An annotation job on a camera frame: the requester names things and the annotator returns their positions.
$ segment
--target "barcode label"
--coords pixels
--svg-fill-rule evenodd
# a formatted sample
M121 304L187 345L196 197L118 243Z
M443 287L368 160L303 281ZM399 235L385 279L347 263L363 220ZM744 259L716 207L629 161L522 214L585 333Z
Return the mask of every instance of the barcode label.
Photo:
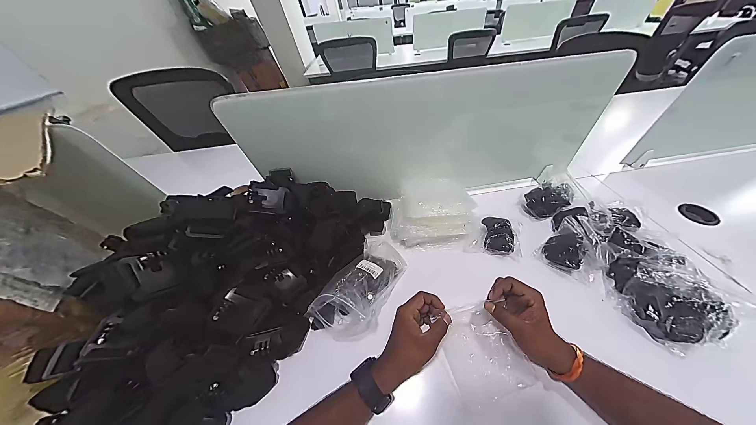
M374 262L369 262L366 259L360 261L357 264L357 268L361 268L370 273L370 276L373 276L373 279L377 279L378 276L383 273L383 268L381 266L375 264Z

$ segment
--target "orange wristband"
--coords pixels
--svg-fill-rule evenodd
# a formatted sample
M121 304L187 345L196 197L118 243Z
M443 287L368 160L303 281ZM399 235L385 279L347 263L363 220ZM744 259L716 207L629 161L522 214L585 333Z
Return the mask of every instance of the orange wristband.
M575 380L580 377L580 374L583 373L583 350L572 343L570 343L570 346L572 347L572 349L574 349L575 354L577 355L575 361L572 362L572 369L563 375L555 374L552 371L549 371L549 376L551 376L551 379L570 383L575 382Z

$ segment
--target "person's left hand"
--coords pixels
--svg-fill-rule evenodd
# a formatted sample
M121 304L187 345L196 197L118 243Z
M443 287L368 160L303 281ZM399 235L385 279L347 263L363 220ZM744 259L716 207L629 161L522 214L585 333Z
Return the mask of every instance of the person's left hand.
M437 296L420 291L396 310L389 341L372 367L373 378L384 394L393 392L434 356L451 324L444 308ZM430 326L425 333L420 329L423 324Z

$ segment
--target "wristwatch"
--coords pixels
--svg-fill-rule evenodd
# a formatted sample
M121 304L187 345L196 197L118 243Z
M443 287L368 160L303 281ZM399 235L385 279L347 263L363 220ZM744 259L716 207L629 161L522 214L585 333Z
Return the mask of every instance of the wristwatch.
M394 401L394 397L391 394L383 394L380 388L378 388L375 379L373 379L370 368L373 367L375 361L375 357L366 358L349 377L357 386L357 391L360 393L360 397L362 397L365 405L374 414L381 414Z

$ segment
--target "office chair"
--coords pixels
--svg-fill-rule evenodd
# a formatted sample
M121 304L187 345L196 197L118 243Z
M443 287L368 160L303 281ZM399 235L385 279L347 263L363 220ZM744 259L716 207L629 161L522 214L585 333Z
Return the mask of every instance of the office chair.
M215 71L169 68L124 76L110 92L173 151L234 144L210 109L234 87Z
M355 77L352 77L349 79L349 81L357 81L359 79L375 79L375 78L383 78L387 76L408 76L412 74L420 74L424 73L426 71L421 70L407 70L407 69L396 69L396 70L383 70L383 71L376 71L374 73L367 73L367 74L361 74Z
M493 28L470 29L449 36L447 62L485 59L494 44L496 30Z
M485 12L485 22L483 28L493 28L497 34L501 34L501 26L504 23L504 11L499 9Z
M556 51L563 42L574 37L600 32L607 20L609 14L590 14L562 20L556 25L550 50Z
M701 40L689 37L672 55L663 73L667 75L669 71L673 71L678 75L678 79L682 79L682 82L689 81L717 49L735 37L749 34L756 34L756 20L733 23L721 30L707 48L699 48Z
M756 0L724 0L719 7L719 16L736 17L748 10L746 6L756 6Z
M373 37L349 37L318 43L323 62L339 81L376 71L378 48Z
M593 8L593 3L595 3L596 0L577 0L575 2L575 7L572 9L572 14L570 14L570 17L578 17L590 14L590 9Z
M635 76L652 82L664 75L668 60L690 33L717 9L717 2L687 3L670 9L656 27L648 48L638 62Z
M407 8L410 5L402 3L400 5L391 5L391 11L394 14L394 28L404 28L407 26Z

